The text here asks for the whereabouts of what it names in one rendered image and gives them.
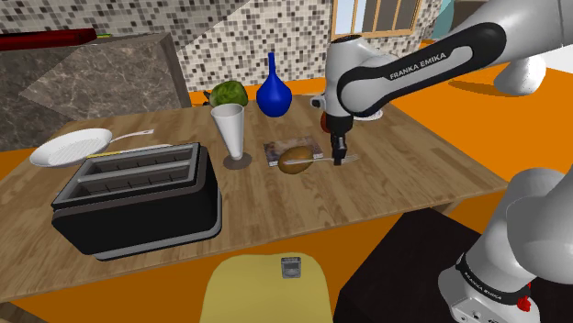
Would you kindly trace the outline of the white frying pan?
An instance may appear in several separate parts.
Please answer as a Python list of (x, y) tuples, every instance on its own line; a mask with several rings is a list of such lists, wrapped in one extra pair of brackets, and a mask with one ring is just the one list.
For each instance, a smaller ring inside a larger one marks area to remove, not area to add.
[(39, 167), (69, 167), (81, 164), (90, 155), (105, 151), (114, 141), (153, 133), (153, 129), (147, 129), (114, 138), (106, 128), (76, 130), (45, 142), (31, 153), (29, 161)]

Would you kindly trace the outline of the book with picture cover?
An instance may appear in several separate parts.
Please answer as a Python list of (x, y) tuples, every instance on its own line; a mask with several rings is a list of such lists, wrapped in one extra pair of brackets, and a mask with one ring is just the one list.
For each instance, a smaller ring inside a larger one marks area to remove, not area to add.
[(312, 151), (315, 159), (322, 158), (324, 156), (319, 143), (311, 136), (276, 140), (264, 144), (264, 153), (268, 165), (270, 167), (277, 166), (280, 156), (286, 150), (299, 146), (307, 146)]

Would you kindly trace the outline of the black toaster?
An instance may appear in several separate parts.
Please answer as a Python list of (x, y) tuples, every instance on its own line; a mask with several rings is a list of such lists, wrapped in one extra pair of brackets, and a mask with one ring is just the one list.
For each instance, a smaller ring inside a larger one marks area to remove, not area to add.
[(197, 142), (89, 158), (51, 207), (51, 224), (100, 261), (210, 239), (222, 229), (221, 192), (208, 149)]

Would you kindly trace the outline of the green cabbage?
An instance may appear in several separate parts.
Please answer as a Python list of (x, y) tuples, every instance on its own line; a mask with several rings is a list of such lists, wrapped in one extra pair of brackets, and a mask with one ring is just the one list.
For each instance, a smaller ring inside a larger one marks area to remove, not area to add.
[(216, 85), (209, 95), (209, 103), (216, 107), (224, 104), (248, 104), (248, 95), (244, 86), (238, 81), (227, 81)]

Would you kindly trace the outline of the blue vase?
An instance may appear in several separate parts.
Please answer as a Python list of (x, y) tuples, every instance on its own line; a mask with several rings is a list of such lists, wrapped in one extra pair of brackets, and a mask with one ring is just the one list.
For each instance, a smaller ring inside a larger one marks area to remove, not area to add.
[(268, 67), (268, 76), (256, 92), (256, 103), (266, 116), (281, 117), (290, 108), (292, 92), (276, 74), (275, 54), (272, 51), (268, 53)]

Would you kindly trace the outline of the marble counter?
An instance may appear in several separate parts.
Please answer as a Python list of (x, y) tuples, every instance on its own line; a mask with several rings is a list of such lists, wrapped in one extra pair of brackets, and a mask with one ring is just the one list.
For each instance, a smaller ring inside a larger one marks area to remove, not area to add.
[(70, 121), (190, 104), (168, 33), (0, 51), (0, 151), (37, 147)]

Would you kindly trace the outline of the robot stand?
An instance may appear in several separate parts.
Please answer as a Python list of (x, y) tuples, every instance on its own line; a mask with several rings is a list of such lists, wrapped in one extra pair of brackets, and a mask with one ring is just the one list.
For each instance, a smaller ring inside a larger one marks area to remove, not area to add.
[(334, 323), (573, 323), (573, 216), (496, 208), (485, 232), (401, 216), (342, 288)]

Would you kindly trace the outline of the white tall cup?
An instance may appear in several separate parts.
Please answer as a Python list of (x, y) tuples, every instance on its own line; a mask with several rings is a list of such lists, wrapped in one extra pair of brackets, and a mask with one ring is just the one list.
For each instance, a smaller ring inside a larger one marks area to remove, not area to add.
[(230, 157), (238, 161), (243, 155), (244, 107), (223, 104), (213, 107), (210, 114), (216, 124)]

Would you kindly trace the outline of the wood-framed window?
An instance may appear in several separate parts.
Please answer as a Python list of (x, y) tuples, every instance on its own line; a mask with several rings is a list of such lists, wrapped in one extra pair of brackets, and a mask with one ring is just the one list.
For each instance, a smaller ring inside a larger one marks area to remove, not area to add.
[(331, 39), (409, 36), (416, 29), (422, 0), (333, 0)]

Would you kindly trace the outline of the wooden table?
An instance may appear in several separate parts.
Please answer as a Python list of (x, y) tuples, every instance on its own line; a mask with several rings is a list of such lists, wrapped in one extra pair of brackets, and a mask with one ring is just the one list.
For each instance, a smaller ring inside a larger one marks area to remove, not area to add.
[(267, 164), (270, 140), (312, 136), (328, 149), (320, 111), (298, 97), (287, 114), (266, 117), (255, 104), (244, 113), (244, 149), (251, 163), (225, 168), (226, 149), (206, 107), (74, 121), (64, 132), (108, 128), (121, 150), (198, 141), (209, 151), (223, 193), (217, 237), (121, 260), (83, 255), (51, 225), (51, 202), (73, 170), (20, 163), (0, 181), (0, 304), (114, 276), (288, 239), (354, 222), (461, 201), (506, 187), (497, 174), (394, 106), (373, 122), (354, 125), (347, 144), (354, 162), (325, 161), (298, 175)]

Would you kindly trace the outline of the brown potato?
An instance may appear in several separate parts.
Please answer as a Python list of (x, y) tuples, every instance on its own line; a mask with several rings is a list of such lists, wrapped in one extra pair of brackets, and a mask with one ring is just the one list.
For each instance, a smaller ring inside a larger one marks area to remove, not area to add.
[[(279, 170), (287, 174), (304, 172), (312, 164), (313, 152), (308, 146), (297, 146), (286, 150), (279, 158)], [(308, 160), (308, 162), (287, 164), (288, 161)]]

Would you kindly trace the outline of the dark red long object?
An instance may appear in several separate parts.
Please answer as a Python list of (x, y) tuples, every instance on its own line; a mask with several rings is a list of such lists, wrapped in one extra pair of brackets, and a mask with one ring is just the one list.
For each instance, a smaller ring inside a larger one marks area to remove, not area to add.
[(0, 51), (77, 46), (95, 39), (93, 28), (0, 34)]

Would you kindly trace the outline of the yellow chair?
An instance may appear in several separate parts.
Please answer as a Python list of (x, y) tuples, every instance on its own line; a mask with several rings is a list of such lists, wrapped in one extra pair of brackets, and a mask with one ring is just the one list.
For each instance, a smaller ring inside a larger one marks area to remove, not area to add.
[[(301, 277), (284, 279), (283, 257), (301, 258)], [(199, 323), (333, 323), (326, 278), (304, 253), (243, 254), (211, 275)]]

